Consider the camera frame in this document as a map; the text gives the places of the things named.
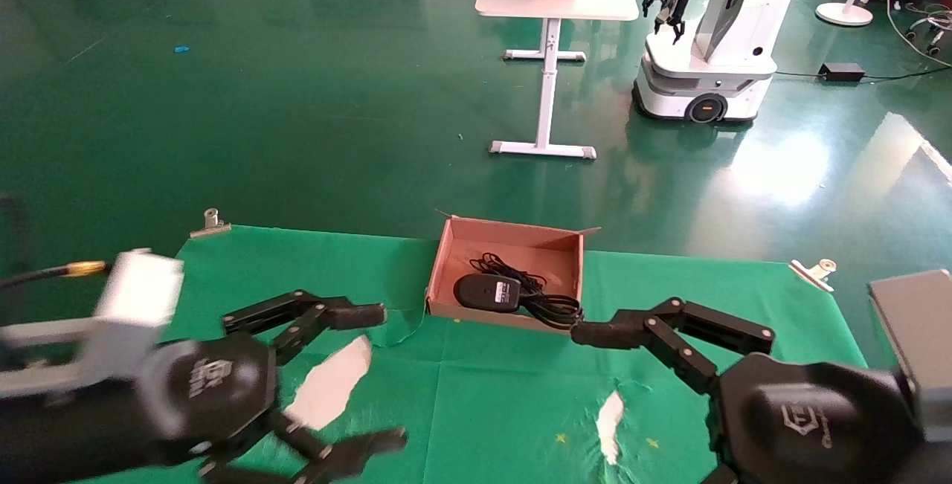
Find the power adapter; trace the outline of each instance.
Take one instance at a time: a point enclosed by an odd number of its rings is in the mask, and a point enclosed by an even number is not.
[[[824,62],[819,75],[830,82],[860,82],[866,71],[852,62]]]
[[[495,274],[467,274],[456,280],[453,294],[460,305],[487,312],[519,311],[519,281]]]

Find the cardboard box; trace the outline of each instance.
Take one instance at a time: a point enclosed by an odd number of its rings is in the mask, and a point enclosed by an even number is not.
[[[598,228],[571,232],[526,224],[461,219],[449,214],[447,217],[426,289],[426,305],[431,314],[568,334],[545,326],[524,309],[516,314],[499,314],[465,308],[456,301],[453,287],[463,275],[477,273],[476,268],[470,266],[470,259],[478,259],[491,251],[511,267],[544,277],[547,281],[544,291],[548,294],[568,294],[581,300],[585,234]]]

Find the table leg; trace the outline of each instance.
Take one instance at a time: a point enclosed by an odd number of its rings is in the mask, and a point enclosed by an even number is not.
[[[538,129],[536,141],[503,142],[493,141],[489,151],[493,153],[528,153],[528,155],[556,155],[563,158],[596,157],[592,146],[562,146],[548,143],[552,129],[552,106],[555,103],[555,77],[558,73],[559,33],[561,19],[544,20],[545,43],[543,51],[543,70],[541,70],[541,99],[538,101]]]
[[[544,58],[545,51],[545,31],[548,27],[548,19],[541,20],[541,38],[540,43],[538,44],[538,51],[531,51],[528,49],[507,49],[506,53],[503,53],[503,58],[518,58],[520,60],[542,60]],[[585,53],[581,51],[558,51],[558,60],[577,60],[579,62],[584,62],[586,60]]]

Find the green tablecloth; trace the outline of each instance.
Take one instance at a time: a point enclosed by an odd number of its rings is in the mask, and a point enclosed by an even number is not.
[[[235,226],[190,240],[170,338],[217,338],[219,317],[305,288],[383,301],[387,326],[370,331],[372,363],[326,439],[406,426],[407,449],[370,461],[363,483],[528,482],[694,484],[715,464],[707,450],[707,399],[646,351],[576,346],[567,336],[424,315],[437,243],[428,240]],[[586,251],[586,317],[646,309],[677,295],[771,326],[776,358],[864,365],[829,294],[779,263]],[[353,340],[326,332],[282,371],[289,404],[306,373]],[[738,359],[701,342],[721,369]],[[617,466],[602,458],[595,428],[619,390],[625,414]],[[272,439],[240,463],[293,474],[300,461]],[[198,482],[195,463],[101,478],[102,484]]]

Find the robot logo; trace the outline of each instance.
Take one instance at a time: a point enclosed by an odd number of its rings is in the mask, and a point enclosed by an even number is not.
[[[807,433],[811,433],[820,427],[817,413],[809,406],[785,404],[781,406],[781,412],[783,413],[783,424],[789,429],[796,430],[801,436],[806,436]]]
[[[206,389],[221,385],[222,380],[230,374],[230,361],[219,359],[208,362],[208,359],[199,359],[191,368],[191,378],[188,380],[188,398],[194,399]]]

